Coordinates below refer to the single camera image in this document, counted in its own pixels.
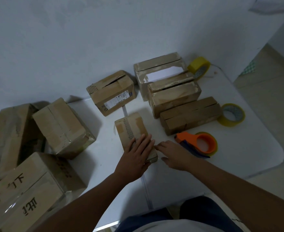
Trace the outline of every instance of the hand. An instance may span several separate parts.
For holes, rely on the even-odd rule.
[[[121,177],[122,180],[124,180],[125,184],[139,179],[147,170],[149,165],[151,165],[150,162],[145,163],[149,153],[151,152],[155,144],[155,140],[150,141],[151,138],[152,135],[148,135],[145,138],[145,134],[142,134],[132,149],[132,144],[135,141],[134,138],[126,147],[124,154],[119,160],[114,171],[114,174]]]
[[[190,163],[197,158],[181,145],[171,141],[161,142],[155,148],[167,156],[161,158],[167,166],[181,171],[189,171]]]

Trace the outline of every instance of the forearm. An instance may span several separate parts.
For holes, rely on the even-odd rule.
[[[252,231],[284,231],[284,200],[211,163],[193,158],[188,170]]]
[[[125,183],[116,174],[48,218],[36,231],[93,231],[99,219]]]

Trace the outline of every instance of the white shirt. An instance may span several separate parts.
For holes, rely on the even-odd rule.
[[[175,231],[192,231],[192,232],[223,232],[222,230],[209,226],[201,222],[191,220],[166,220],[152,222],[136,229],[134,232],[175,232]]]

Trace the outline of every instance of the dark blue jeans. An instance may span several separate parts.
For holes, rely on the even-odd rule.
[[[243,232],[212,199],[199,196],[181,206],[180,219],[188,219],[217,227],[225,232]],[[125,219],[115,232],[132,232],[151,222],[173,220],[166,208]]]

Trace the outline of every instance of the brown box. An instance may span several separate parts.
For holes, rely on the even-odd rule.
[[[86,88],[104,116],[136,98],[133,81],[124,71],[118,71]]]
[[[0,180],[33,152],[42,151],[45,138],[32,115],[31,104],[0,111]]]
[[[53,154],[73,159],[96,139],[68,104],[59,98],[33,115]]]
[[[115,126],[124,149],[129,145],[131,139],[138,140],[142,134],[148,136],[142,117],[137,112],[115,121]],[[157,160],[157,151],[153,148],[146,162],[154,163]]]
[[[85,189],[67,160],[33,153],[0,181],[0,231],[34,229]]]
[[[217,120],[222,115],[213,97],[190,102],[160,113],[160,123],[167,135],[182,132]]]
[[[147,101],[148,84],[186,72],[187,68],[183,59],[175,52],[136,63],[134,70],[143,101]]]
[[[163,111],[196,101],[200,94],[201,89],[190,72],[148,85],[148,102],[155,119]]]

